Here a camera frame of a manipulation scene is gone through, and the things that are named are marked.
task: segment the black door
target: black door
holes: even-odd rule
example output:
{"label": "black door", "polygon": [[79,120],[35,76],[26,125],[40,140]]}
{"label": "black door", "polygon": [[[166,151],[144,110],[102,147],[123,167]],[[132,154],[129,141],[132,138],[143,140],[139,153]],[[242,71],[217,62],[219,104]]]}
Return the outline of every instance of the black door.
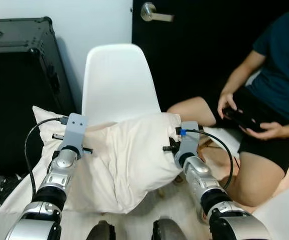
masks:
{"label": "black door", "polygon": [[145,21],[147,2],[133,0],[132,43],[146,56],[163,112],[221,88],[266,26],[289,11],[289,0],[151,1],[148,8],[173,17]]}

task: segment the black shorts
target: black shorts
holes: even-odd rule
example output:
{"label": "black shorts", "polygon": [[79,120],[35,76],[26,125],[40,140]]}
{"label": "black shorts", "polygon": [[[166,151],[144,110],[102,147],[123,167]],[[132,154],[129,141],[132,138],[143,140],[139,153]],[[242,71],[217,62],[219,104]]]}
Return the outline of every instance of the black shorts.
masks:
{"label": "black shorts", "polygon": [[[201,96],[208,104],[219,128],[239,128],[237,124],[221,119],[217,108],[221,90]],[[288,125],[289,120],[256,98],[247,88],[242,87],[233,94],[233,100],[238,109],[243,109],[254,116],[260,123],[278,122]],[[271,160],[287,173],[289,168],[289,138],[274,138],[266,141],[259,140],[244,133],[238,153],[248,152]]]}

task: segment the hand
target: hand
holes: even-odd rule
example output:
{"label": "hand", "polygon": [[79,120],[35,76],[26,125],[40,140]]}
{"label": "hand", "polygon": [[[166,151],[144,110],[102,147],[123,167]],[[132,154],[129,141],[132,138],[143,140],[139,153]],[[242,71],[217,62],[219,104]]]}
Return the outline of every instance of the hand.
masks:
{"label": "hand", "polygon": [[260,124],[260,128],[266,129],[267,131],[264,132],[255,132],[251,130],[250,128],[242,128],[239,126],[243,132],[248,134],[249,136],[252,136],[256,139],[260,140],[269,140],[269,139],[275,139],[279,138],[282,135],[283,126],[281,126],[278,122],[263,122]]}
{"label": "hand", "polygon": [[237,105],[234,102],[234,95],[232,93],[222,93],[218,102],[218,114],[221,119],[224,119],[223,109],[231,107],[233,110],[237,110]]}

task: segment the dark green t-shirt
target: dark green t-shirt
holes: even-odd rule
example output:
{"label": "dark green t-shirt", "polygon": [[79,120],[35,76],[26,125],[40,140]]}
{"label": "dark green t-shirt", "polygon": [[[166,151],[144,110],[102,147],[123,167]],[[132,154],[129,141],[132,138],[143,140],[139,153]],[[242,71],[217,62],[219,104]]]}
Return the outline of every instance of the dark green t-shirt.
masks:
{"label": "dark green t-shirt", "polygon": [[289,12],[265,30],[253,49],[267,58],[261,73],[247,88],[289,120]]}

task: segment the white wall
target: white wall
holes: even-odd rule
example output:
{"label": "white wall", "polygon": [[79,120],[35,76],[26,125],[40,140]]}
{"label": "white wall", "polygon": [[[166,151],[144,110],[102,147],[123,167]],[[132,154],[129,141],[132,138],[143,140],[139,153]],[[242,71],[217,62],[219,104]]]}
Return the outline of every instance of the white wall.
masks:
{"label": "white wall", "polygon": [[130,43],[132,0],[0,0],[0,18],[52,18],[77,109],[85,62],[94,46]]}

